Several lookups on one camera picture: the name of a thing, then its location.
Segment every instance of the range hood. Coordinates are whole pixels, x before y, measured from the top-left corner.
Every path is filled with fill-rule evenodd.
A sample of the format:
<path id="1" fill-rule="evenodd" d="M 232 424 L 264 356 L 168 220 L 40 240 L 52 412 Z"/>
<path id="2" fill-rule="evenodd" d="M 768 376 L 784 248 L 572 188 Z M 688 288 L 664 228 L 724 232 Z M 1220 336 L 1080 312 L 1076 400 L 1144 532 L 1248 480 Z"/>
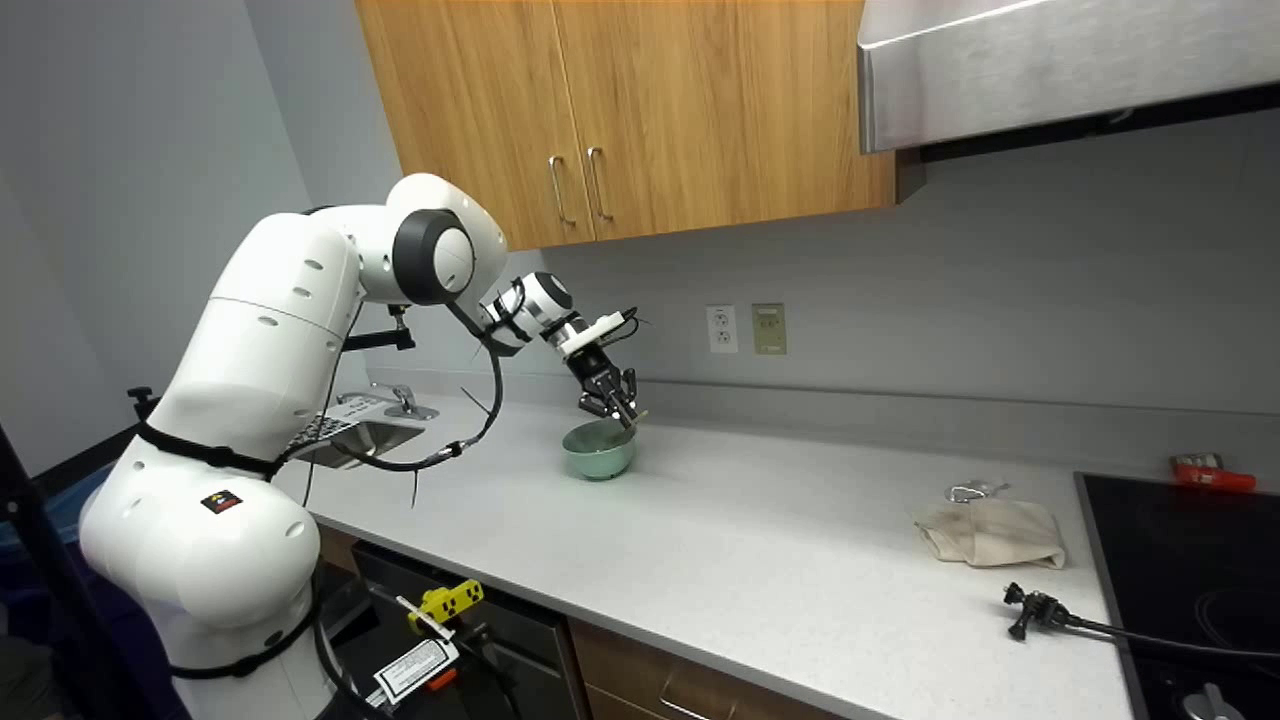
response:
<path id="1" fill-rule="evenodd" d="M 868 0 L 864 148 L 1280 84 L 1276 0 Z"/>

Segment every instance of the drawer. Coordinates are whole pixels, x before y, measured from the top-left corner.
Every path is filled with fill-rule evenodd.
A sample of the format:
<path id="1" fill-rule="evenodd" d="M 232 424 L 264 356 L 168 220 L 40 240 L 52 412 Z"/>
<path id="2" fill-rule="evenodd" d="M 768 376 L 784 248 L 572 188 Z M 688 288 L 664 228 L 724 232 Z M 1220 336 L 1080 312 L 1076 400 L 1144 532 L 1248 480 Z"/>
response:
<path id="1" fill-rule="evenodd" d="M 572 648 L 588 684 L 592 708 L 608 716 L 708 716 L 708 720 L 824 720 L 824 712 L 724 672 L 688 664 L 648 644 L 572 624 Z"/>
<path id="2" fill-rule="evenodd" d="M 600 688 L 588 688 L 588 708 L 592 708 L 592 720 L 664 720 L 640 704 L 628 704 L 620 696 L 608 696 Z"/>
<path id="3" fill-rule="evenodd" d="M 320 524 L 320 560 L 356 576 L 352 536 Z"/>

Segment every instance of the gray wall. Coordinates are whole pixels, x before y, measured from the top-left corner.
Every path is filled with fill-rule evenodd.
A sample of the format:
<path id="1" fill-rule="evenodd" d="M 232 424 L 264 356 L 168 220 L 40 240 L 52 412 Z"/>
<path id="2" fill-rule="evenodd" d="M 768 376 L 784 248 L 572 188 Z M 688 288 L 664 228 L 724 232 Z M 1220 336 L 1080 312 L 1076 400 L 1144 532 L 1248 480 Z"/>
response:
<path id="1" fill-rule="evenodd" d="M 244 0 L 244 8 L 316 204 L 384 196 L 400 160 L 372 84 L 356 0 Z"/>
<path id="2" fill-rule="evenodd" d="M 0 4 L 0 88 L 0 168 L 108 384 L 164 384 L 236 240 L 308 204 L 244 4 Z"/>
<path id="3" fill-rule="evenodd" d="M 52 276 L 28 212 L 0 172 L 0 424 L 28 472 L 120 432 L 124 396 L 108 392 L 100 356 L 88 344 L 80 312 Z"/>
<path id="4" fill-rule="evenodd" d="M 1280 112 L 932 164 L 884 216 L 568 248 L 660 380 L 1280 412 Z M 716 356 L 704 308 L 788 308 Z"/>

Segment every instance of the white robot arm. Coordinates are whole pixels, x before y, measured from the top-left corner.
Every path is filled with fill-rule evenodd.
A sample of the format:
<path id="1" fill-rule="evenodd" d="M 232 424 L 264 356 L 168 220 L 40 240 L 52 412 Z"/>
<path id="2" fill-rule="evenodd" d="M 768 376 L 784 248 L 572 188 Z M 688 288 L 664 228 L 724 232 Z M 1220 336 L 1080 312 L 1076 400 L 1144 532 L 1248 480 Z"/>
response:
<path id="1" fill-rule="evenodd" d="M 496 300 L 484 300 L 504 268 L 508 240 L 500 224 L 456 184 L 408 176 L 388 204 L 320 208 L 316 220 L 344 232 L 360 252 L 360 288 L 372 304 L 444 304 L 476 340 L 512 356 L 528 340 L 552 344 L 580 380 L 592 416 L 636 420 L 636 376 L 620 372 L 604 344 L 636 328 L 632 312 L 608 312 L 584 324 L 572 292 L 552 272 L 516 276 Z"/>
<path id="2" fill-rule="evenodd" d="M 320 532 L 264 480 L 316 428 L 364 304 L 444 304 L 492 352 L 540 336 L 588 412 L 636 420 L 636 380 L 604 356 L 636 316 L 580 324 L 548 272 L 484 304 L 504 252 L 496 220 L 440 176 L 244 236 L 168 392 L 80 516 L 88 564 L 144 604 L 192 716 L 316 716 L 332 696 L 296 640 Z"/>

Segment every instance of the cabinet knob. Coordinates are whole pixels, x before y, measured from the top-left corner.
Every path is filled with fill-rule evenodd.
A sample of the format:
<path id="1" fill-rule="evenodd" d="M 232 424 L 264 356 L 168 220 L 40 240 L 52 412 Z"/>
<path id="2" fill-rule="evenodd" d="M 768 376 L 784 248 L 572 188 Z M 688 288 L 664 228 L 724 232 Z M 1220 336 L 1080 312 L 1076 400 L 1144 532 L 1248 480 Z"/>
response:
<path id="1" fill-rule="evenodd" d="M 548 156 L 548 196 L 552 196 L 556 220 L 564 228 L 576 228 L 576 216 L 564 212 L 564 176 L 568 176 L 564 156 Z"/>
<path id="2" fill-rule="evenodd" d="M 588 196 L 592 196 L 592 212 L 612 224 L 616 216 L 604 204 L 604 148 L 588 148 Z"/>

